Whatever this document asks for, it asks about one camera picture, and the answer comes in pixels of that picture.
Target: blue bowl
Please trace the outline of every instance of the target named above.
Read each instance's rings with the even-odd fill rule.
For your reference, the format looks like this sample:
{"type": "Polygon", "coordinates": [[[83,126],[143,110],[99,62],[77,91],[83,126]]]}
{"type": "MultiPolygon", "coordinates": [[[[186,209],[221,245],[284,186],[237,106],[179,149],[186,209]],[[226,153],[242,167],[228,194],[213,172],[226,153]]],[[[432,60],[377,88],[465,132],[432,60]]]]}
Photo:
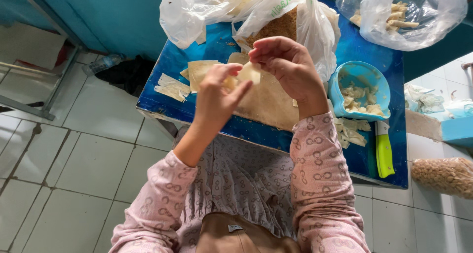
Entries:
{"type": "MultiPolygon", "coordinates": [[[[334,113],[336,117],[346,117],[374,122],[386,120],[391,116],[391,112],[388,108],[391,100],[391,92],[389,91],[389,85],[386,78],[373,65],[366,62],[351,61],[340,65],[328,81],[328,97],[334,105],[334,113]],[[378,91],[375,93],[376,103],[381,105],[381,111],[385,116],[383,117],[361,112],[347,112],[343,107],[344,99],[338,85],[339,74],[346,74],[346,76],[340,80],[343,88],[348,87],[351,81],[353,81],[356,87],[365,88],[378,86],[378,91]]],[[[363,105],[366,101],[366,96],[359,98],[358,101],[363,105]]]]}

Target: pink long-sleeve shirt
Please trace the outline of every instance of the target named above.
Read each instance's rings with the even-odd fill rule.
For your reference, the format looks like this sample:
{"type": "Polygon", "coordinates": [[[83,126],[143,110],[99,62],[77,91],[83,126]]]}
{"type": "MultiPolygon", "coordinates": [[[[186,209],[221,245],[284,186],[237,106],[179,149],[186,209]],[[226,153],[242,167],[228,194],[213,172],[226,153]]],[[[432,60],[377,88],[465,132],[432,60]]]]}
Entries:
{"type": "Polygon", "coordinates": [[[302,252],[370,252],[331,113],[303,119],[293,132],[290,158],[225,136],[196,168],[171,151],[148,169],[110,252],[194,252],[202,218],[215,211],[292,237],[302,252]]]}

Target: plastic bottle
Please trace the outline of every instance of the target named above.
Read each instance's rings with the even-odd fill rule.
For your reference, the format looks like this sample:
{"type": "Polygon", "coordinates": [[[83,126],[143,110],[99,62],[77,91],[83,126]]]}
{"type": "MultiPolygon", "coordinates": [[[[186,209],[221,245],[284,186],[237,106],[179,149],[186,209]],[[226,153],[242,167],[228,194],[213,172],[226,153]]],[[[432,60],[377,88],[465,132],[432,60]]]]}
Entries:
{"type": "Polygon", "coordinates": [[[100,60],[92,62],[91,64],[83,65],[82,70],[88,76],[94,76],[100,71],[106,70],[112,66],[119,64],[123,60],[124,56],[111,54],[109,56],[105,56],[100,60]]]}

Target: clothing tag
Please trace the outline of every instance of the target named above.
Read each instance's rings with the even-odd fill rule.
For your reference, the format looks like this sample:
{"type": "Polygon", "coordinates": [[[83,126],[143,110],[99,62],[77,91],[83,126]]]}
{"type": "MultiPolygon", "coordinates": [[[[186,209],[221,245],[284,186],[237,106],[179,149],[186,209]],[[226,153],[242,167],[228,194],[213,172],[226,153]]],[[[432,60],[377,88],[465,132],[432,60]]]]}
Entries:
{"type": "Polygon", "coordinates": [[[238,225],[229,225],[228,226],[228,231],[231,233],[233,231],[236,231],[236,230],[243,230],[243,228],[241,226],[238,226],[238,225]]]}

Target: knife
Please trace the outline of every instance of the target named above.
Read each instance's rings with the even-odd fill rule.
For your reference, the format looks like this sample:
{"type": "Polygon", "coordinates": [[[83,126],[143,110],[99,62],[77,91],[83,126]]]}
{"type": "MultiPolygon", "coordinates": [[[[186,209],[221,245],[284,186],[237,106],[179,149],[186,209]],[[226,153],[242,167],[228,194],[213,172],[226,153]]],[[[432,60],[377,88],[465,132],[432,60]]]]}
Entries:
{"type": "Polygon", "coordinates": [[[394,174],[393,152],[391,151],[388,130],[389,125],[386,122],[376,121],[376,162],[378,165],[378,174],[381,178],[386,178],[388,175],[394,174]]]}

